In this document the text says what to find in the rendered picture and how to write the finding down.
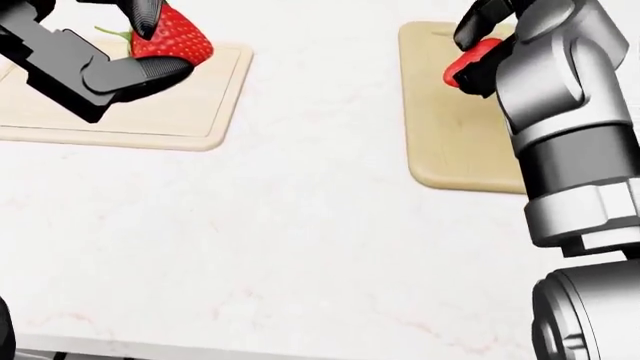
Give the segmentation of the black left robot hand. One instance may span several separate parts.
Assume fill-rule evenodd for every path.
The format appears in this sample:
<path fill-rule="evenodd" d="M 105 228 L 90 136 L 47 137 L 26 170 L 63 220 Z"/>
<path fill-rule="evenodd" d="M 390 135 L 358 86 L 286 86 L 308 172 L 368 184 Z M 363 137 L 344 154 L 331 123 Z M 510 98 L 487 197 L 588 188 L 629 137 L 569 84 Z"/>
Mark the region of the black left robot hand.
<path fill-rule="evenodd" d="M 41 22 L 56 0 L 0 0 L 0 55 L 24 69 L 26 83 L 89 123 L 112 104 L 170 89 L 194 66 L 177 56 L 110 57 L 70 29 Z"/>

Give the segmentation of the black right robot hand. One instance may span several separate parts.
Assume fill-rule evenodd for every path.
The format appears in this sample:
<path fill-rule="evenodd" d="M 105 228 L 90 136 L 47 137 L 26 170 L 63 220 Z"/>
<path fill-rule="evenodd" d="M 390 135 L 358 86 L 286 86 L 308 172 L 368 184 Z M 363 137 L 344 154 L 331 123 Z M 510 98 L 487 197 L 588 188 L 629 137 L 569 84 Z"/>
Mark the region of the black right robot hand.
<path fill-rule="evenodd" d="M 465 54 L 479 49 L 480 42 L 494 30 L 495 26 L 515 14 L 521 17 L 535 0 L 476 0 L 466 12 L 454 32 L 453 40 Z M 516 41 L 512 34 L 504 41 L 472 60 L 453 74 L 459 89 L 468 95 L 489 98 L 496 89 L 496 72 L 501 62 L 511 56 Z"/>

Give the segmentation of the small red strawberry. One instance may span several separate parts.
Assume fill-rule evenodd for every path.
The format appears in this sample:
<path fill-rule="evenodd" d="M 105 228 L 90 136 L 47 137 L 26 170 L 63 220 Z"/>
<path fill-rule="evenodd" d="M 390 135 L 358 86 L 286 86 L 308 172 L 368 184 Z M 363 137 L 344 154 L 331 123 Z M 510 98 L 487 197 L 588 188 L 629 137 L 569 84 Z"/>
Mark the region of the small red strawberry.
<path fill-rule="evenodd" d="M 454 75 L 462 71 L 467 65 L 478 62 L 490 50 L 502 42 L 499 38 L 486 38 L 475 45 L 471 50 L 462 53 L 454 62 L 452 62 L 443 73 L 443 81 L 448 86 L 458 88 L 459 84 L 454 79 Z"/>

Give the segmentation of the large red strawberry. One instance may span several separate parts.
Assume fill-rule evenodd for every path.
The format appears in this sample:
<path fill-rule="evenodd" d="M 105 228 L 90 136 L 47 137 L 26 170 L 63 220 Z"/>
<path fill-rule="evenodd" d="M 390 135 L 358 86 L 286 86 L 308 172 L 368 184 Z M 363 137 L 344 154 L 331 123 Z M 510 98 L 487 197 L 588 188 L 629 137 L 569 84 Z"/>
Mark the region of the large red strawberry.
<path fill-rule="evenodd" d="M 208 38 L 187 17 L 163 2 L 157 29 L 150 41 L 132 29 L 114 32 L 95 26 L 100 32 L 117 35 L 128 42 L 130 56 L 140 59 L 148 56 L 177 56 L 198 66 L 210 59 L 214 48 Z"/>

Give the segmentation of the pale grooved wooden cutting board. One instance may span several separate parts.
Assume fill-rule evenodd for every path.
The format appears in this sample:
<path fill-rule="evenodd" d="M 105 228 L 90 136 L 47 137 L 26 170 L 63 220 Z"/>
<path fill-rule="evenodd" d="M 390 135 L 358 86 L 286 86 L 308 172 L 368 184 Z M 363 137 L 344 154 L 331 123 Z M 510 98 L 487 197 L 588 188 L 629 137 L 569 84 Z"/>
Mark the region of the pale grooved wooden cutting board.
<path fill-rule="evenodd" d="M 0 59 L 0 140 L 207 151 L 223 143 L 253 59 L 243 44 L 220 43 L 214 56 L 173 88 L 115 104 L 89 124 L 25 81 L 27 74 Z"/>

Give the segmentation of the tan plain wooden cutting board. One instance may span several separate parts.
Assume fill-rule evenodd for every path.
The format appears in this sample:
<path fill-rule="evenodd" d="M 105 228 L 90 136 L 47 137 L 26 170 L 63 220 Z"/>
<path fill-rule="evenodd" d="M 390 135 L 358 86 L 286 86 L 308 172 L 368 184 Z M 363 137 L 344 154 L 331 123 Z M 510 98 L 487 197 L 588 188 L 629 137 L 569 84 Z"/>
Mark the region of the tan plain wooden cutting board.
<path fill-rule="evenodd" d="M 408 167 L 431 188 L 522 194 L 524 185 L 495 98 L 443 81 L 460 55 L 454 23 L 414 21 L 398 32 Z"/>

